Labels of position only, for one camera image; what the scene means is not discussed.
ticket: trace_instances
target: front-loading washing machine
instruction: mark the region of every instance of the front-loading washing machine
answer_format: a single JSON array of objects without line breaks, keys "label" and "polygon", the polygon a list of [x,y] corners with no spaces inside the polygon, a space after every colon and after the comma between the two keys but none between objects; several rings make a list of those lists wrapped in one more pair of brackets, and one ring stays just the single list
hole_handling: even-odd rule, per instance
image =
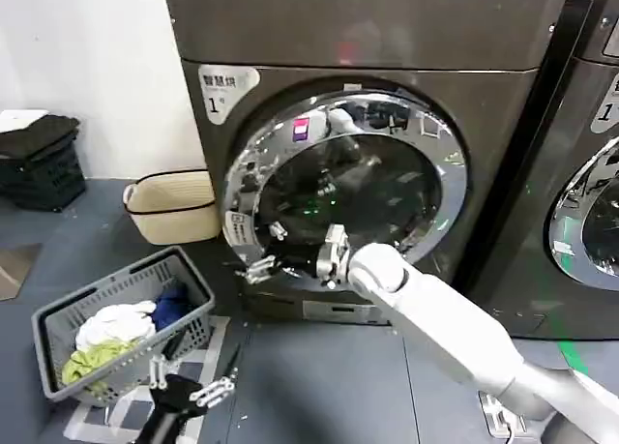
[{"label": "front-loading washing machine", "polygon": [[619,0],[567,0],[516,130],[529,138],[458,271],[515,336],[619,339],[618,13]]},{"label": "front-loading washing machine", "polygon": [[304,252],[345,225],[450,281],[565,0],[167,0],[223,233],[258,313],[382,323]]}]

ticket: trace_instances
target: laundry basket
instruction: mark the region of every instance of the laundry basket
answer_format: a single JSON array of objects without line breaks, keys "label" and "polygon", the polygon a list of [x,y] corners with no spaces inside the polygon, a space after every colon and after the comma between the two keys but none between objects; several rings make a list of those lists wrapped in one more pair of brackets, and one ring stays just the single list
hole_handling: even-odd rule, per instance
[{"label": "laundry basket", "polygon": [[74,146],[78,126],[48,114],[0,133],[0,195],[23,209],[61,212],[86,191]]},{"label": "laundry basket", "polygon": [[[75,351],[75,335],[89,317],[113,304],[155,301],[179,283],[187,287],[196,309],[75,383],[63,384],[62,369]],[[114,403],[147,380],[153,356],[165,349],[169,360],[175,360],[207,342],[208,313],[214,305],[206,281],[187,255],[172,247],[39,309],[32,324],[45,395],[53,401],[73,397],[101,407]]]},{"label": "laundry basket", "polygon": [[125,188],[123,202],[142,236],[152,244],[202,241],[221,231],[206,169],[145,176]]}]

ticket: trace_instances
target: woven basket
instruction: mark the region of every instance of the woven basket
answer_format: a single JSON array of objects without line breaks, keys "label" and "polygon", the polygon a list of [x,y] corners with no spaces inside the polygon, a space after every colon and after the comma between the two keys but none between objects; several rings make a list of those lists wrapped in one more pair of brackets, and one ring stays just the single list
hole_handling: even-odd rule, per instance
[{"label": "woven basket", "polygon": [[202,241],[221,231],[211,177],[205,169],[145,176],[125,188],[123,202],[152,244]]}]

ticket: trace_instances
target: black trim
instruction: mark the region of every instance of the black trim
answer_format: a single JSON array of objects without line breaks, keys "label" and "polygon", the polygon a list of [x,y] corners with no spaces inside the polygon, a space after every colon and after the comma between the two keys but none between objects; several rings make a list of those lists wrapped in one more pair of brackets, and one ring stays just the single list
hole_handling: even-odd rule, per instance
[{"label": "black trim", "polygon": [[[190,57],[185,57],[183,55],[181,55],[181,60],[185,61],[185,62],[189,62],[190,64],[198,64],[198,65],[202,65],[205,63],[204,60],[200,60],[200,59],[193,59]],[[230,62],[222,62],[222,61],[208,61],[209,65],[238,65],[238,66],[243,66],[243,67],[254,67],[257,70],[261,70],[264,69],[265,67],[271,67],[271,68],[284,68],[284,69],[327,69],[327,70],[353,70],[353,71],[358,71],[358,70],[379,70],[379,71],[389,71],[389,70],[393,70],[393,71],[397,71],[397,70],[401,70],[402,67],[381,67],[379,65],[373,66],[373,65],[362,65],[361,67],[354,67],[354,68],[349,68],[349,67],[338,67],[337,65],[304,65],[304,64],[282,64],[282,63],[277,63],[277,62],[273,62],[273,63],[266,63],[266,62],[262,62],[262,63],[255,63],[255,62],[236,62],[235,64],[230,64]],[[536,71],[538,68],[537,67],[532,67],[532,68],[528,68],[528,69],[489,69],[487,67],[480,67],[480,68],[474,68],[474,69],[466,69],[463,70],[461,68],[454,68],[454,69],[443,69],[443,68],[436,68],[436,67],[414,67],[415,72],[462,72],[462,73],[474,73],[474,72],[533,72]]]},{"label": "black trim", "polygon": [[[190,170],[170,170],[170,171],[162,171],[160,173],[152,173],[150,175],[146,175],[142,178],[140,178],[139,180],[137,180],[135,183],[133,183],[134,185],[139,185],[142,181],[144,180],[148,180],[149,178],[154,178],[156,176],[164,176],[164,175],[171,175],[174,173],[194,173],[196,171],[209,171],[208,168],[194,168],[194,169],[190,169]],[[168,209],[168,210],[158,210],[158,211],[154,211],[154,212],[134,212],[132,211],[128,204],[125,204],[125,202],[123,201],[123,205],[125,206],[125,210],[132,214],[132,215],[158,215],[158,214],[170,214],[173,212],[186,212],[189,210],[198,210],[198,209],[205,209],[206,207],[211,207],[212,205],[215,205],[215,199],[211,200],[210,202],[207,202],[206,204],[202,204],[202,205],[194,205],[192,207],[184,207],[184,208],[180,208],[180,209]]]}]

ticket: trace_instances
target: black folded cloth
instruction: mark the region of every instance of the black folded cloth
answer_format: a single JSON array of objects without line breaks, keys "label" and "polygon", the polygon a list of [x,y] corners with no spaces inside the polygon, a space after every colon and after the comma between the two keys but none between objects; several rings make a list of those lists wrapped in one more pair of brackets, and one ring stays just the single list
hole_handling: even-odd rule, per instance
[{"label": "black folded cloth", "polygon": [[45,115],[22,130],[0,133],[0,160],[25,160],[68,134],[74,135],[79,121],[60,115]]}]

